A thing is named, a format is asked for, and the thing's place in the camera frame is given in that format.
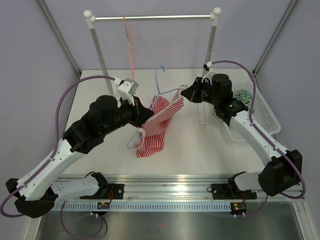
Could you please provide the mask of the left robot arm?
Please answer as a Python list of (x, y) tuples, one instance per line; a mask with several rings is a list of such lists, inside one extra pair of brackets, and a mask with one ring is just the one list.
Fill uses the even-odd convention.
[(100, 172), (65, 183), (56, 179), (73, 163), (104, 142), (106, 135), (130, 124), (141, 127), (154, 112), (144, 107), (138, 97), (133, 103), (102, 95), (92, 102), (88, 112), (75, 121), (58, 140), (52, 153), (23, 178), (10, 178), (6, 187), (15, 196), (15, 217), (38, 218), (56, 204), (76, 198), (104, 199), (109, 196), (109, 183)]

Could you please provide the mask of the blue wire hanger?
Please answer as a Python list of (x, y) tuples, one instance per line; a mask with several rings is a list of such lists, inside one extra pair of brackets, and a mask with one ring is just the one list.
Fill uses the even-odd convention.
[[(178, 93), (180, 93), (181, 90), (184, 90), (188, 87), (187, 84), (183, 84), (182, 87), (178, 87), (178, 88), (173, 88), (171, 90), (168, 91), (161, 91), (160, 86), (159, 86), (159, 82), (158, 82), (158, 71), (159, 69), (162, 69), (163, 72), (165, 72), (165, 68), (160, 65), (154, 74), (154, 78), (155, 78), (155, 85), (156, 85), (156, 90), (157, 90), (157, 95), (156, 95), (156, 99), (153, 102), (153, 104), (151, 105), (151, 110), (153, 110), (153, 112), (155, 112), (155, 106), (156, 103), (158, 102), (158, 99), (165, 94), (171, 93), (171, 92), (175, 92), (177, 91)], [(138, 147), (136, 146), (138, 144), (138, 142), (143, 140), (143, 133), (142, 133), (142, 128), (137, 128), (136, 132), (132, 135), (132, 137), (130, 138), (129, 142), (127, 143), (127, 148), (128, 149), (137, 149)]]

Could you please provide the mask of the red striped tank top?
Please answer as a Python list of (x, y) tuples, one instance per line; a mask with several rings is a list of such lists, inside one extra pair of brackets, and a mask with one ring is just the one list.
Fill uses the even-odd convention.
[(171, 101), (163, 96), (153, 97), (150, 109), (154, 115), (138, 129), (142, 139), (135, 147), (137, 158), (147, 158), (164, 149), (167, 128), (173, 116), (184, 106), (184, 98), (181, 95), (184, 89), (178, 88)]

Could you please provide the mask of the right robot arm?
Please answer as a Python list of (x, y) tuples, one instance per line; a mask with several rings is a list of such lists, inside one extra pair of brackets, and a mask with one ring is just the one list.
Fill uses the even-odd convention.
[(214, 74), (211, 80), (197, 77), (181, 95), (192, 103), (213, 105), (216, 115), (247, 141), (264, 165), (260, 172), (244, 171), (231, 176), (226, 189), (230, 197), (239, 198), (248, 190), (261, 190), (274, 197), (297, 184), (305, 184), (301, 153), (279, 144), (254, 121), (252, 111), (234, 98), (228, 75)]

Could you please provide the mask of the pink wire hanger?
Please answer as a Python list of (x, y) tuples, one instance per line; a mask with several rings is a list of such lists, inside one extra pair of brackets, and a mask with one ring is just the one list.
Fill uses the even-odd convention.
[(132, 29), (131, 24), (127, 25), (127, 21), (126, 21), (125, 16), (122, 17), (122, 20), (123, 20), (125, 35), (126, 35), (127, 43), (128, 43), (131, 76), (132, 76), (132, 79), (135, 80), (134, 52), (133, 52), (133, 47), (132, 47), (133, 29)]

